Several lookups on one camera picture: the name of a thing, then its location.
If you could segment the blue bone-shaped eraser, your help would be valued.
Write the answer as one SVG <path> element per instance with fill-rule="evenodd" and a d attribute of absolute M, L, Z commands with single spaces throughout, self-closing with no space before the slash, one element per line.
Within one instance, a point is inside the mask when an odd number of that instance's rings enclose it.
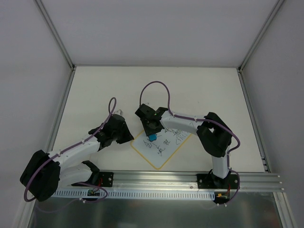
<path fill-rule="evenodd" d="M 149 135 L 148 138 L 149 138 L 150 142 L 153 142 L 153 141 L 157 140 L 157 134 Z"/>

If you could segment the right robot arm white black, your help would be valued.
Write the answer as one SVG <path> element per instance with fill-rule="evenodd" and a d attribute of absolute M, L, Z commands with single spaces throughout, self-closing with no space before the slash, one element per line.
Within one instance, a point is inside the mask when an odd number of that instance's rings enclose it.
<path fill-rule="evenodd" d="M 229 183 L 227 151 L 231 145 L 231 130 L 217 116 L 209 112 L 204 117 L 178 114 L 168 108 L 157 110 L 142 104 L 135 114 L 140 118 L 148 139 L 153 142 L 156 134 L 164 129 L 175 129 L 198 136 L 204 150 L 212 157 L 212 182 L 217 188 Z"/>

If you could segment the yellow-framed small whiteboard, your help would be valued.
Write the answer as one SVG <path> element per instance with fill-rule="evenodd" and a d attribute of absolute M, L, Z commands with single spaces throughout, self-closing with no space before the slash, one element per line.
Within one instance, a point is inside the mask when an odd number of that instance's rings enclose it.
<path fill-rule="evenodd" d="M 190 136 L 181 130 L 163 129 L 157 133 L 157 140 L 150 142 L 142 131 L 131 142 L 131 147 L 154 169 L 160 170 Z"/>

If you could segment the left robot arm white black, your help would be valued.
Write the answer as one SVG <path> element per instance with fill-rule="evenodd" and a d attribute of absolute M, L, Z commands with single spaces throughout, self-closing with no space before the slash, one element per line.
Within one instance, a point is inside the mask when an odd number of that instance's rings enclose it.
<path fill-rule="evenodd" d="M 106 123 L 90 130 L 87 139 L 67 151 L 35 152 L 20 182 L 40 202 L 50 198 L 58 188 L 68 185 L 97 185 L 101 179 L 100 170 L 87 159 L 88 156 L 110 146 L 112 142 L 123 144 L 133 139 L 125 118 L 112 114 Z"/>

